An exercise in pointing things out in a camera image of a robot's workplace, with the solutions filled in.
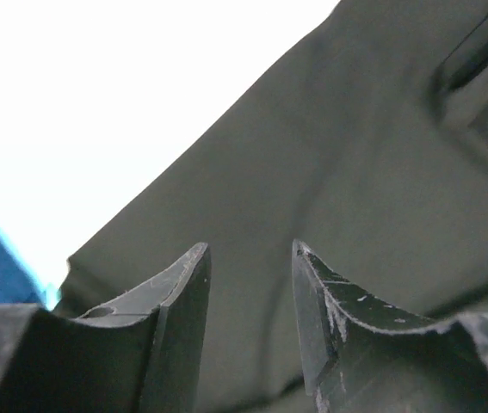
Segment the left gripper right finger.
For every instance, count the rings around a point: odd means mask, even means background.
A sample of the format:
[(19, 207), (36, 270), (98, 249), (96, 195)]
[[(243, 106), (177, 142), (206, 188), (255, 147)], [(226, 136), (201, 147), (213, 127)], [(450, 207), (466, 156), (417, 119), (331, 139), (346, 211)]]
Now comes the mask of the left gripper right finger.
[(405, 311), (293, 243), (306, 393), (320, 412), (488, 412), (488, 313)]

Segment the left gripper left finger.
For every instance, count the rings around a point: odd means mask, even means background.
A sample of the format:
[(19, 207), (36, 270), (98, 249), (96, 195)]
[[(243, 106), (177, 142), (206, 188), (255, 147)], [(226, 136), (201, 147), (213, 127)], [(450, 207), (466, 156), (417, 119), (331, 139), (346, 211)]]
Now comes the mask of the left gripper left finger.
[(82, 316), (0, 305), (0, 412), (192, 412), (211, 256), (197, 243)]

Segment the black t-shirt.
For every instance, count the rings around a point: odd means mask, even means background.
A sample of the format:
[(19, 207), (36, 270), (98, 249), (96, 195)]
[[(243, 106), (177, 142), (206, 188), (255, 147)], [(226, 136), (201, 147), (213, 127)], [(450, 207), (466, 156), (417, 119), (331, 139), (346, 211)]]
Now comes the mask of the black t-shirt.
[(488, 1), (342, 1), (69, 260), (80, 314), (198, 242), (213, 275), (197, 409), (300, 375), (294, 239), (423, 314), (488, 287)]

